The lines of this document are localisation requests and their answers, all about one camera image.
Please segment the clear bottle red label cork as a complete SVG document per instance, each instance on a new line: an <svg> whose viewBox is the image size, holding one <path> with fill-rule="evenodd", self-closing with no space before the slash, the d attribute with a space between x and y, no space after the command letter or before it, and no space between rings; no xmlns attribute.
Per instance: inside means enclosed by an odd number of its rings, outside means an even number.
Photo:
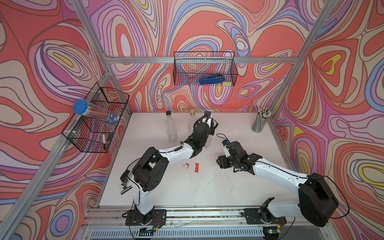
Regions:
<svg viewBox="0 0 384 240"><path fill-rule="evenodd" d="M195 110L190 111L190 118L188 120L188 135L190 136L193 133L194 130L194 124L196 122L197 118L195 116Z"/></svg>

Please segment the clear bottle blue label cork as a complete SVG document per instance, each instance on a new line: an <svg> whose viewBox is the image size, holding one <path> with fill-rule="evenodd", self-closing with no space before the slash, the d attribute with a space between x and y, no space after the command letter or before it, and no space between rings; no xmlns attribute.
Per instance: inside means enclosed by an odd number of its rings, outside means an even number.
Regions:
<svg viewBox="0 0 384 240"><path fill-rule="evenodd" d="M208 148L211 145L211 140L212 140L212 135L208 135L206 144L204 146L205 148Z"/></svg>

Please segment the clear bottle with black cap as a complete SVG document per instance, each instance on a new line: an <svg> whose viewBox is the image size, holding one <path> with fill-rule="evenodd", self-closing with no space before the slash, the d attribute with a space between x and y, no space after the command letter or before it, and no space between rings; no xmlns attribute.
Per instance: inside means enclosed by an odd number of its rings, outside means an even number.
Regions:
<svg viewBox="0 0 384 240"><path fill-rule="evenodd" d="M171 111L166 111L166 131L169 141L175 142L178 138L178 133L176 129L176 122L172 117Z"/></svg>

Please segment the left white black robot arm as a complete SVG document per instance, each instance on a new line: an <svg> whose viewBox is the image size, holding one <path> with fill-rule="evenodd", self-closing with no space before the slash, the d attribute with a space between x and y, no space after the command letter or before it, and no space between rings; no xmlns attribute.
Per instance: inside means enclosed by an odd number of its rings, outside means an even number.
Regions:
<svg viewBox="0 0 384 240"><path fill-rule="evenodd" d="M194 158L203 150L208 136L212 136L219 125L211 114L212 112L206 111L194 123L192 134L178 146L166 150L148 148L134 166L132 174L134 182L139 186L136 209L140 214L145 216L154 209L152 190L160 184L168 165Z"/></svg>

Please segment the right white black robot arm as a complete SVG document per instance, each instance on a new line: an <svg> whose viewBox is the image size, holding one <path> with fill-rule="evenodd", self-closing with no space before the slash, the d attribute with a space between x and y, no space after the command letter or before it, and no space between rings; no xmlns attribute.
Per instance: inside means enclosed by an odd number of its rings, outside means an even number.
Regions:
<svg viewBox="0 0 384 240"><path fill-rule="evenodd" d="M283 217L304 218L317 227L324 227L339 206L323 176L313 173L301 174L266 160L257 154L247 154L237 141L222 142L224 155L217 164L221 169L232 168L233 172L247 172L266 178L295 194L294 198L268 198L258 210L261 222L270 224Z"/></svg>

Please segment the metal cup with pencils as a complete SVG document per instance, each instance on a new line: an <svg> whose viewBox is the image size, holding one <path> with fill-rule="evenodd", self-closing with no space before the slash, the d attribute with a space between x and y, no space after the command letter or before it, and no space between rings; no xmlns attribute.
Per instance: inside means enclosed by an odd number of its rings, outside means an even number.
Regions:
<svg viewBox="0 0 384 240"><path fill-rule="evenodd" d="M260 133L271 115L272 111L269 108L260 108L257 117L251 126L252 131Z"/></svg>

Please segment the blue tool in basket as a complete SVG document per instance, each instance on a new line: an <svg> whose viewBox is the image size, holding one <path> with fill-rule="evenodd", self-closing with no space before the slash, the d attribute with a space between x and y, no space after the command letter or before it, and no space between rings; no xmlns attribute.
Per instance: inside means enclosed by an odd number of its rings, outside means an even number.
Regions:
<svg viewBox="0 0 384 240"><path fill-rule="evenodd" d="M226 79L221 74L205 76L199 80L200 85L214 85L224 82Z"/></svg>

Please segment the grey black stapler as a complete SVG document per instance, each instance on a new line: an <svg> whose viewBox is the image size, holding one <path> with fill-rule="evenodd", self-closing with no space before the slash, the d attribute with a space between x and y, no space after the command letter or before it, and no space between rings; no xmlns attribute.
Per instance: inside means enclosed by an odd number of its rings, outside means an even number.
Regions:
<svg viewBox="0 0 384 240"><path fill-rule="evenodd" d="M126 184L126 183L128 183L130 181L130 177L129 177L130 172L131 172L130 170L125 170L123 172L123 174L120 177L120 180L121 180L122 183Z"/></svg>

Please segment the black marker in basket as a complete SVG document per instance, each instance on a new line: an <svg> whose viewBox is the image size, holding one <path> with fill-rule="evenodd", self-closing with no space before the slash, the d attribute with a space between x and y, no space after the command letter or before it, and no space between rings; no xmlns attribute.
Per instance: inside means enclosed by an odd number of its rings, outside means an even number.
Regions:
<svg viewBox="0 0 384 240"><path fill-rule="evenodd" d="M107 150L107 144L106 144L106 137L105 137L104 134L102 135L102 140L103 140L103 148L104 148L104 151L106 151L106 150Z"/></svg>

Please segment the clear tube with blue cap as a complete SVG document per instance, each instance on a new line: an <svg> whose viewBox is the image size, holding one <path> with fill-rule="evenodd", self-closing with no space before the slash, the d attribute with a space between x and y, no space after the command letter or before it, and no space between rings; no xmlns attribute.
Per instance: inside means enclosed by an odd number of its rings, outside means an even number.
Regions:
<svg viewBox="0 0 384 240"><path fill-rule="evenodd" d="M74 103L73 112L75 114L97 119L112 125L117 125L119 121L119 116L116 113L93 103L88 103L82 99L77 100Z"/></svg>

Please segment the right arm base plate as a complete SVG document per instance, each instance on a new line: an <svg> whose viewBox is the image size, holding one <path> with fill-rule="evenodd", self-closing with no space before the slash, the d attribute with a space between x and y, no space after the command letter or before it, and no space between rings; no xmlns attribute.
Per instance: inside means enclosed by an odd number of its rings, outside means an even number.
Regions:
<svg viewBox="0 0 384 240"><path fill-rule="evenodd" d="M285 217L276 218L268 209L248 208L240 212L245 217L248 225L285 225L287 220Z"/></svg>

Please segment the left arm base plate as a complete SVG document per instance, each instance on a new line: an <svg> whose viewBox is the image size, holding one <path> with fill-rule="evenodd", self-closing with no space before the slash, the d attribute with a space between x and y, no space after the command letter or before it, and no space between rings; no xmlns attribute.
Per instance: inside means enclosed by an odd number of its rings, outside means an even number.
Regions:
<svg viewBox="0 0 384 240"><path fill-rule="evenodd" d="M161 227L166 224L167 210L153 209L143 215L138 210L129 210L126 213L126 226L155 226Z"/></svg>

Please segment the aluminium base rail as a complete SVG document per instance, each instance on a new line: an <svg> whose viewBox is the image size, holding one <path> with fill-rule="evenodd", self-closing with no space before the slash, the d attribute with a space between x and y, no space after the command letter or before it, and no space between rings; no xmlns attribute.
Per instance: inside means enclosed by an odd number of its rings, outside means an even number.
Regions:
<svg viewBox="0 0 384 240"><path fill-rule="evenodd" d="M124 226L126 218L122 215L129 210L128 207L115 208L96 208L89 210L86 214L84 225ZM271 223L262 222L256 214L258 206L224 206L224 207L165 207L155 206L154 212L166 210L165 218L167 227L229 227L256 225L260 227L268 226L288 226L295 223L299 226L310 226L311 223L304 218L288 217L278 219Z"/></svg>

